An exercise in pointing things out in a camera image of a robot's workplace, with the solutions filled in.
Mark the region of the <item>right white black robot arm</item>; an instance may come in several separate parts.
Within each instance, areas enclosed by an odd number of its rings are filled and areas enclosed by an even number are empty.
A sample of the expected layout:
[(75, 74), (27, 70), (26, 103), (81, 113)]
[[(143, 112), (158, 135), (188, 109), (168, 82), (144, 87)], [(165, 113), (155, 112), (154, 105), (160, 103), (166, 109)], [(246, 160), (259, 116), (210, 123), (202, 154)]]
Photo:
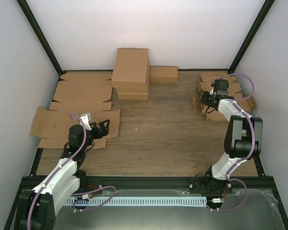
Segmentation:
[(228, 121), (224, 140), (224, 154), (205, 173), (204, 189), (215, 193), (229, 182), (231, 174), (262, 149), (263, 120), (242, 109), (237, 99), (229, 96), (229, 82), (216, 79), (212, 90), (205, 91), (200, 102), (220, 112)]

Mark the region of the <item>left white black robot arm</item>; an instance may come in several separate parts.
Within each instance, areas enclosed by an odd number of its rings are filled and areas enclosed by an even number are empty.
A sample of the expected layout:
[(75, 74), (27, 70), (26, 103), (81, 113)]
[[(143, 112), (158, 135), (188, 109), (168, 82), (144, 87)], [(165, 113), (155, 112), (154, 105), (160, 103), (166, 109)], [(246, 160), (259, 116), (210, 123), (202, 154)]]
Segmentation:
[(80, 170), (88, 147), (108, 135), (110, 120), (91, 122), (90, 114), (81, 115), (78, 125), (69, 129), (68, 142), (56, 167), (37, 186), (21, 192), (15, 214), (16, 230), (51, 230), (56, 216), (73, 193), (88, 189), (85, 171)]

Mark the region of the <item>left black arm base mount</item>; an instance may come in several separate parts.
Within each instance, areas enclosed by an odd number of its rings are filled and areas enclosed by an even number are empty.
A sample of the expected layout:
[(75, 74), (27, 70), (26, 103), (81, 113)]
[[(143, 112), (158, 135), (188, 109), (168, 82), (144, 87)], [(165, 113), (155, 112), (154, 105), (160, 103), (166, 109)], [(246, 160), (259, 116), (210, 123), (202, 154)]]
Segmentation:
[(104, 183), (102, 178), (88, 176), (83, 170), (78, 170), (75, 173), (75, 176), (80, 179), (80, 185), (76, 193), (83, 193), (101, 188)]

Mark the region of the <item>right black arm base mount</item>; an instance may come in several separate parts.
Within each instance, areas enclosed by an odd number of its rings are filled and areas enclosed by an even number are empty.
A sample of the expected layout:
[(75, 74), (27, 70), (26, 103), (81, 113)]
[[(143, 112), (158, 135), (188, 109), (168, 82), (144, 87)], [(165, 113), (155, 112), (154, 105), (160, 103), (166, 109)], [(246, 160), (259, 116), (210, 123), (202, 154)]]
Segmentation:
[(219, 180), (212, 175), (212, 166), (208, 168), (205, 174), (198, 173), (188, 180), (189, 190), (194, 194), (212, 194), (218, 195), (227, 188), (228, 180)]

